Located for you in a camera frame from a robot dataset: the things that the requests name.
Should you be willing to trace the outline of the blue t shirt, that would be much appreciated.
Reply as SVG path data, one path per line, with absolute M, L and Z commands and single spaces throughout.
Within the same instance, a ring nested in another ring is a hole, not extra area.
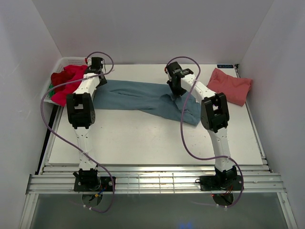
M 97 88 L 93 99 L 95 109 L 139 110 L 165 119 L 197 126 L 201 105 L 193 96 L 174 96 L 170 87 L 158 83 L 109 80 Z

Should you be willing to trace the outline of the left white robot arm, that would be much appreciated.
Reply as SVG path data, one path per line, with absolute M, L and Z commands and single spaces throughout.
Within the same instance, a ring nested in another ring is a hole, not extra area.
M 107 80 L 101 76 L 103 73 L 104 59 L 91 57 L 86 60 L 83 78 L 77 89 L 66 96 L 68 121 L 72 125 L 77 138 L 79 151 L 79 171 L 74 175 L 76 185 L 90 191 L 95 191 L 101 186 L 98 177 L 97 164 L 87 156 L 93 156 L 93 146 L 90 138 L 90 126 L 95 122 L 93 106 L 94 92 L 97 87 L 106 84 Z

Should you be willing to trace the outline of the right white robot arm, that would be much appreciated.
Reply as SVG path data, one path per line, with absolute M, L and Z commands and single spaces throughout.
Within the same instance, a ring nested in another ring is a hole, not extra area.
M 191 157 L 197 160 L 215 160 L 215 175 L 200 178 L 200 184 L 206 188 L 227 189 L 237 180 L 238 175 L 234 161 L 231 159 L 227 140 L 229 110 L 225 94 L 216 93 L 208 89 L 207 86 L 198 81 L 199 76 L 195 76 L 190 69 L 182 69 L 178 62 L 167 64 L 164 71 L 169 77 L 167 84 L 173 95 L 182 96 L 187 94 L 182 108 L 180 123 L 181 138 L 184 148 Z M 184 140 L 183 116 L 186 104 L 191 95 L 197 101 L 201 102 L 201 123 L 208 131 L 214 151 L 214 156 L 210 158 L 200 158 L 193 155 L 187 148 Z

